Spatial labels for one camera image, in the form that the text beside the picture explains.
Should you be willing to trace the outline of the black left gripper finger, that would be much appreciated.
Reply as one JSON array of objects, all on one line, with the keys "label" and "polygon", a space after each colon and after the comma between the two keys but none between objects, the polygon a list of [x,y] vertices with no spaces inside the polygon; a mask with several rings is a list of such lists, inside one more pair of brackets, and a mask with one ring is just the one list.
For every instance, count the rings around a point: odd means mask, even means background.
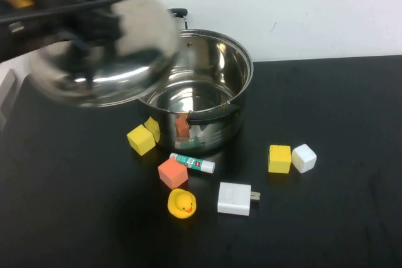
[{"label": "black left gripper finger", "polygon": [[108,11],[97,12],[97,24],[102,28],[118,29],[121,17],[118,14]]},{"label": "black left gripper finger", "polygon": [[89,40],[93,43],[114,42],[121,38],[119,28],[92,28],[89,30]]}]

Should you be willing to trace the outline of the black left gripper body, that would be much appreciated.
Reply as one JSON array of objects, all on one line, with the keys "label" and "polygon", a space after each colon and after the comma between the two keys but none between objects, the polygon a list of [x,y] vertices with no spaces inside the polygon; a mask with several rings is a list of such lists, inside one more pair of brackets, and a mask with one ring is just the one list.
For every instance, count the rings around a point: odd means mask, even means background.
[{"label": "black left gripper body", "polygon": [[[61,0],[61,6],[84,4],[96,0]],[[73,14],[62,15],[61,24],[58,26],[59,41],[80,40],[84,42],[103,40],[101,26],[96,25],[98,17],[95,9],[80,11]]]}]

